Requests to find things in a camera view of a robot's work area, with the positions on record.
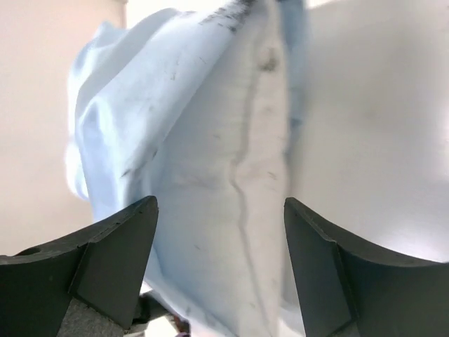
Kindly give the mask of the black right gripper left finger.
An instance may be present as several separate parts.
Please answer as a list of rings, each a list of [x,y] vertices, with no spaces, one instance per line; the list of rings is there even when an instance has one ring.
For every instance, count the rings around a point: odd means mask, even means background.
[[[2,336],[123,336],[132,326],[158,218],[154,197],[1,257]]]

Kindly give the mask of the white pillow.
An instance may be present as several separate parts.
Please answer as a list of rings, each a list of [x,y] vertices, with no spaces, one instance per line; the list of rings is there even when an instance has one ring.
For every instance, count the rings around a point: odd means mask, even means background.
[[[167,137],[149,283],[194,336],[276,336],[288,103],[280,17],[256,1]]]

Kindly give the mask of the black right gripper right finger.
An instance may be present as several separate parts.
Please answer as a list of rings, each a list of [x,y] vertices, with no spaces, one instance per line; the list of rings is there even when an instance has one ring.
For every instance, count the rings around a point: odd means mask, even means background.
[[[448,335],[448,265],[378,246],[287,198],[284,222],[307,336]]]

